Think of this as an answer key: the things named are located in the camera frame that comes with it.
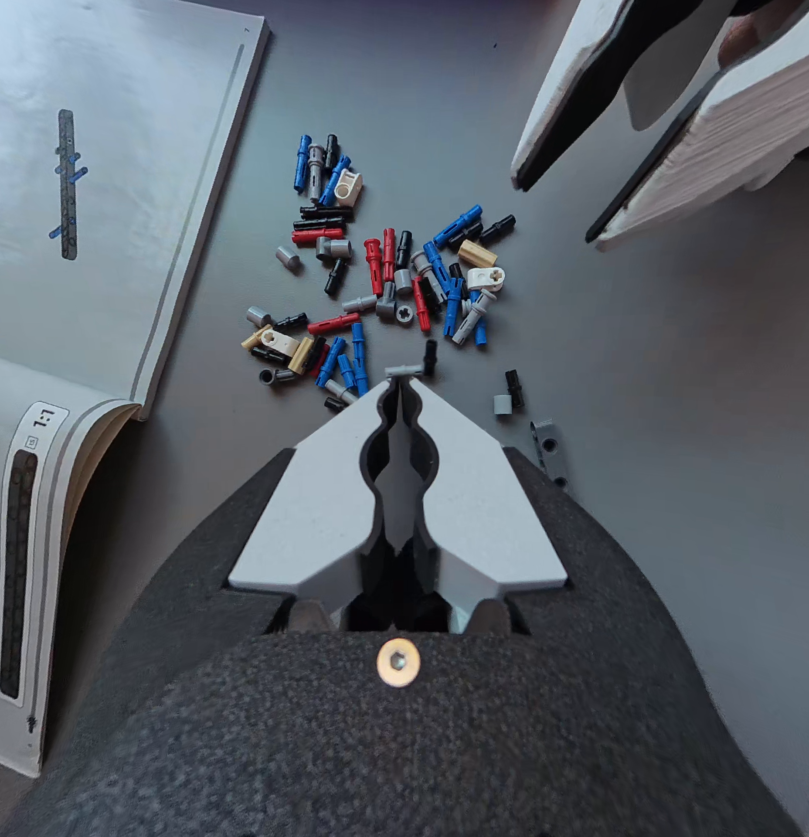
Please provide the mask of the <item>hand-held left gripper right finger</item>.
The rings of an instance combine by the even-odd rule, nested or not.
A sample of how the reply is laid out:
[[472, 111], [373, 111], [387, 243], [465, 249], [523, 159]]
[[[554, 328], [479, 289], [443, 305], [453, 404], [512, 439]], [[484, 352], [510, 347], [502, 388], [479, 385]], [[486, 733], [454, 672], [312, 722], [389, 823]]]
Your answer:
[[561, 589], [568, 573], [507, 449], [418, 378], [402, 379], [410, 463], [423, 480], [413, 550], [421, 584], [463, 633], [483, 600]]

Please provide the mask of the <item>person's right hand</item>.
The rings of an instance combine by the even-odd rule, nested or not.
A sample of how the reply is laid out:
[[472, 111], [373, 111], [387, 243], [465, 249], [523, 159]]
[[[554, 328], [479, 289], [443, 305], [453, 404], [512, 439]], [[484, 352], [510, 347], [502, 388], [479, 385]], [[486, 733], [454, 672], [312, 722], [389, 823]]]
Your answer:
[[753, 51], [771, 34], [780, 29], [783, 16], [765, 7], [734, 20], [717, 52], [717, 63], [726, 68]]

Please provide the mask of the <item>dark grey lego beam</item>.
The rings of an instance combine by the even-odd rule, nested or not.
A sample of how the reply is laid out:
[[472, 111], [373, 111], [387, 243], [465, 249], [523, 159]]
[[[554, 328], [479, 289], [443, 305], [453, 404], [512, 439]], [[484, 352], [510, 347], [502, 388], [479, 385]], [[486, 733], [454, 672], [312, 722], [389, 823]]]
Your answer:
[[564, 493], [570, 491], [564, 442], [557, 424], [552, 419], [532, 421], [530, 429], [540, 467], [549, 480]]

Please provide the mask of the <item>white lego instruction booklet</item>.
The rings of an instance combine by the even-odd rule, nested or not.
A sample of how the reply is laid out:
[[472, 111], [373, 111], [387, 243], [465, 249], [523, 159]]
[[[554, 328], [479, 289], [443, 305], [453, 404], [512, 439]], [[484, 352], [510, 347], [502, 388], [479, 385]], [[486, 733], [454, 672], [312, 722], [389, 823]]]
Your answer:
[[61, 565], [144, 420], [271, 31], [189, 2], [0, 2], [0, 764], [41, 773]]

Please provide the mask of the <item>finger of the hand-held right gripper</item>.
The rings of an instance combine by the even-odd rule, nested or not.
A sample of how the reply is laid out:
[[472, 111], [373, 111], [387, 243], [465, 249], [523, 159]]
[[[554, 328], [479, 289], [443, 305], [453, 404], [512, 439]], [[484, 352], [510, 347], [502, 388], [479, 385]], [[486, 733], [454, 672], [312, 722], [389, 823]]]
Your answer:
[[713, 77], [587, 231], [608, 249], [677, 221], [809, 147], [809, 2], [775, 37]]
[[527, 119], [511, 165], [524, 192], [625, 89], [643, 131], [687, 88], [736, 6], [734, 1], [582, 1]]

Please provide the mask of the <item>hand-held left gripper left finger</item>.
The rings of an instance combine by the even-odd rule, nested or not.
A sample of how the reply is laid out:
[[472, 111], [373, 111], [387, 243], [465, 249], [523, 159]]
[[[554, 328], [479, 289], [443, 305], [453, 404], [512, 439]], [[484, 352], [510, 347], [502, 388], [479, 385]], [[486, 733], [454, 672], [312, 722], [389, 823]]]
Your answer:
[[377, 480], [398, 412], [399, 382], [389, 379], [291, 449], [231, 589], [315, 600], [340, 629], [357, 626], [350, 609], [378, 587], [392, 551]]

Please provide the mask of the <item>pile of lego pins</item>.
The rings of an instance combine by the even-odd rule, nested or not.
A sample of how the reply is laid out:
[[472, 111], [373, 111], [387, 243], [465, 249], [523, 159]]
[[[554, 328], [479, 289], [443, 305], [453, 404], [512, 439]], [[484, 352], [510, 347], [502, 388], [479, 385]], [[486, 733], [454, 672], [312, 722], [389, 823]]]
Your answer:
[[[362, 174], [340, 152], [335, 134], [324, 144], [301, 135], [292, 187], [310, 204], [299, 208], [291, 241], [313, 247], [317, 261], [328, 269], [323, 291], [329, 299], [338, 298], [354, 261], [347, 234], [363, 186]], [[325, 407], [341, 412], [369, 390], [365, 315], [403, 327], [415, 322], [426, 340], [424, 357], [416, 364], [425, 364], [428, 378], [437, 362], [433, 326], [441, 326], [442, 336], [455, 346], [473, 340], [478, 350], [486, 349], [487, 312], [506, 281], [493, 246], [516, 223], [509, 214], [485, 227], [483, 208], [475, 204], [417, 249], [410, 230], [385, 228], [381, 238], [363, 243], [370, 292], [343, 299], [338, 316], [311, 322], [301, 312], [275, 319], [261, 307], [250, 307], [245, 317], [254, 331], [241, 346], [262, 362], [260, 382], [285, 385], [307, 376], [327, 392]]]

